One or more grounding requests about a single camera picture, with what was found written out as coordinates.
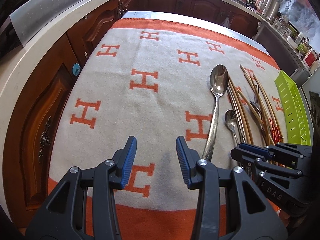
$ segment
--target white and orange blanket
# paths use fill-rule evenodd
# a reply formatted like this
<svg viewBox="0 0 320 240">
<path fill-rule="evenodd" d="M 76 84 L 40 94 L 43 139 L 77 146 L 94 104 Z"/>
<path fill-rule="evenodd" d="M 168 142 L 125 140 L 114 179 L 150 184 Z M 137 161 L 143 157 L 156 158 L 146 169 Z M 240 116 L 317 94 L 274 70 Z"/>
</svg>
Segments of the white and orange blanket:
<svg viewBox="0 0 320 240">
<path fill-rule="evenodd" d="M 209 76 L 218 64 L 226 66 L 251 100 L 253 93 L 239 65 L 255 73 L 285 125 L 274 84 L 279 68 L 269 55 L 192 25 L 138 18 L 117 21 L 88 59 L 67 101 L 53 146 L 49 191 L 70 167 L 96 167 L 133 135 L 138 147 L 129 184 L 115 192 L 123 240 L 189 239 L 198 191 L 189 191 L 183 182 L 175 141 L 183 135 L 202 155 L 214 106 Z M 220 98 L 212 158 L 221 168 L 235 166 L 230 157 L 235 141 L 224 124 L 228 109 L 226 94 Z M 262 146 L 254 119 L 249 122 L 255 144 Z M 223 234 L 224 191 L 220 194 Z M 87 232 L 92 234 L 92 192 L 88 195 Z"/>
</svg>

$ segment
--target screw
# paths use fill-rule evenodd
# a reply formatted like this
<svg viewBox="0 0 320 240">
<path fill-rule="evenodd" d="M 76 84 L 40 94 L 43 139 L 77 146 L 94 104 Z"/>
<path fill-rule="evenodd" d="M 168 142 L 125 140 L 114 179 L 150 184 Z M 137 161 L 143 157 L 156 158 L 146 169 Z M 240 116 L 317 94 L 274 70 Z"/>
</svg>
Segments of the screw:
<svg viewBox="0 0 320 240">
<path fill-rule="evenodd" d="M 77 173 L 78 171 L 79 171 L 79 168 L 76 166 L 70 168 L 71 173 Z"/>
<path fill-rule="evenodd" d="M 243 171 L 243 169 L 239 166 L 236 166 L 233 168 L 233 170 L 236 172 L 236 173 L 241 173 Z"/>
<path fill-rule="evenodd" d="M 204 160 L 204 159 L 200 159 L 198 161 L 198 164 L 201 165 L 201 166 L 206 166 L 208 164 L 207 160 Z"/>
<path fill-rule="evenodd" d="M 115 161 L 114 160 L 106 160 L 104 162 L 104 164 L 107 165 L 107 166 L 112 166 L 113 164 L 115 164 Z"/>
</svg>

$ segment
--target large metal spoon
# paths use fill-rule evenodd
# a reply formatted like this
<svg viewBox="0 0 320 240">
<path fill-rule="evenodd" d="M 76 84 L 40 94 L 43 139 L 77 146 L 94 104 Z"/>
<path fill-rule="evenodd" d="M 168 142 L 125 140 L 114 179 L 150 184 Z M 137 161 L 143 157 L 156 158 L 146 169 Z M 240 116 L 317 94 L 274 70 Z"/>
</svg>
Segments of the large metal spoon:
<svg viewBox="0 0 320 240">
<path fill-rule="evenodd" d="M 236 112 L 232 109 L 226 111 L 226 114 L 224 116 L 225 120 L 226 120 L 226 127 L 233 133 L 235 139 L 236 139 L 236 143 L 237 143 L 237 147 L 239 146 L 239 141 L 236 135 L 236 123 L 237 123 L 237 115 Z"/>
<path fill-rule="evenodd" d="M 229 74 L 224 65 L 217 65 L 210 75 L 210 90 L 216 99 L 216 103 L 212 112 L 212 121 L 210 131 L 205 144 L 202 158 L 211 161 L 214 143 L 216 141 L 217 127 L 219 120 L 219 97 L 223 96 L 228 89 Z"/>
</svg>

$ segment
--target green tray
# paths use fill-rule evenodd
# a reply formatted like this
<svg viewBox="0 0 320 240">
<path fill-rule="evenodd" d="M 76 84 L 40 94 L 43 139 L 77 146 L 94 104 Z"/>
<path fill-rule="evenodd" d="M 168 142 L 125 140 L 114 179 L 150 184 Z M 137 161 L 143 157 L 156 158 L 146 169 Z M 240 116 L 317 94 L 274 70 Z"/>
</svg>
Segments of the green tray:
<svg viewBox="0 0 320 240">
<path fill-rule="evenodd" d="M 311 146 L 307 114 L 297 85 L 282 70 L 275 83 L 284 109 L 288 143 Z"/>
</svg>

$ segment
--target blue gripper pad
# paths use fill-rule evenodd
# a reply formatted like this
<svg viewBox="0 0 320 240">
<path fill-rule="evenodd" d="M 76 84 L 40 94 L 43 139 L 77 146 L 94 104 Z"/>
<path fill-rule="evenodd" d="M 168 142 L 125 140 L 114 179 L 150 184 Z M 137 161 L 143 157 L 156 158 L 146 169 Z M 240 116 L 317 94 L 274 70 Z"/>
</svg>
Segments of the blue gripper pad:
<svg viewBox="0 0 320 240">
<path fill-rule="evenodd" d="M 137 139 L 129 136 L 123 149 L 117 150 L 112 159 L 115 161 L 116 169 L 109 174 L 110 186 L 113 189 L 124 189 L 129 182 L 129 177 L 137 151 Z"/>
<path fill-rule="evenodd" d="M 240 143 L 239 144 L 239 148 L 243 149 L 243 150 L 246 150 L 248 152 L 252 152 L 252 153 L 261 155 L 261 156 L 265 157 L 265 159 L 267 161 L 272 159 L 272 155 L 265 148 L 261 148 L 259 146 L 255 146 L 255 145 L 251 145 L 251 144 L 247 144 L 247 143 Z"/>
<path fill-rule="evenodd" d="M 176 149 L 184 183 L 189 189 L 200 188 L 203 176 L 196 170 L 196 162 L 200 160 L 197 151 L 188 148 L 183 136 L 177 138 Z"/>
</svg>

